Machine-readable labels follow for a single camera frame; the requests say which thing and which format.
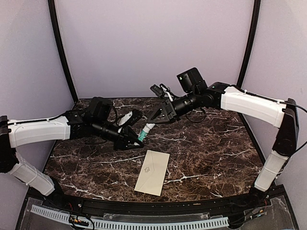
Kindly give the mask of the green white glue stick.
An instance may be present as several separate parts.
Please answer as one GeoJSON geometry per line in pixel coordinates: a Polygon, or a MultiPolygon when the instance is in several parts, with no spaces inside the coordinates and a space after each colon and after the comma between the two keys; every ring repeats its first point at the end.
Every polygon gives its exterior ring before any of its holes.
{"type": "Polygon", "coordinates": [[[146,123],[144,128],[139,133],[138,140],[143,142],[144,139],[147,137],[148,133],[153,129],[154,126],[155,124],[153,123],[146,123]]]}

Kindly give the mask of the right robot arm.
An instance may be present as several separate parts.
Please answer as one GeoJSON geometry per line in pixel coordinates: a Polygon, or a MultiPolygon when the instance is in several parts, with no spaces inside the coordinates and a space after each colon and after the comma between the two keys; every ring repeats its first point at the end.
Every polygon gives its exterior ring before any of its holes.
{"type": "Polygon", "coordinates": [[[288,160],[299,151],[297,147],[299,122],[295,100],[278,100],[254,94],[222,82],[208,86],[196,67],[178,74],[178,81],[186,93],[182,97],[164,99],[148,117],[150,124],[173,123],[198,108],[214,108],[238,112],[254,117],[278,128],[272,151],[254,183],[245,204],[255,208],[288,160]]]}

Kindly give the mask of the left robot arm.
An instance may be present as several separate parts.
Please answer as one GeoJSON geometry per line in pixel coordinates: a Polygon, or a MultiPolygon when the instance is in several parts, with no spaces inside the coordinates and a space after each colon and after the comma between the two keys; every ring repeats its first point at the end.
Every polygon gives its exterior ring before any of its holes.
{"type": "Polygon", "coordinates": [[[114,150],[143,148],[131,128],[142,117],[142,112],[132,110],[122,118],[108,120],[115,107],[111,100],[94,97],[89,106],[82,110],[69,110],[51,118],[36,120],[9,120],[0,118],[0,171],[8,173],[40,194],[48,196],[50,203],[63,209],[68,199],[61,193],[55,179],[43,174],[28,163],[18,152],[17,147],[50,140],[74,140],[96,136],[113,142],[114,150]]]}

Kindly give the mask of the cream paper envelope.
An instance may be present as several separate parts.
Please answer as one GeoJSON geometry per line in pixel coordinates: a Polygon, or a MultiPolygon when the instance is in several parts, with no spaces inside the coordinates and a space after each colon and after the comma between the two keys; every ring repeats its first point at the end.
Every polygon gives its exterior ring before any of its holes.
{"type": "Polygon", "coordinates": [[[147,150],[134,191],[160,196],[170,154],[147,150]]]}

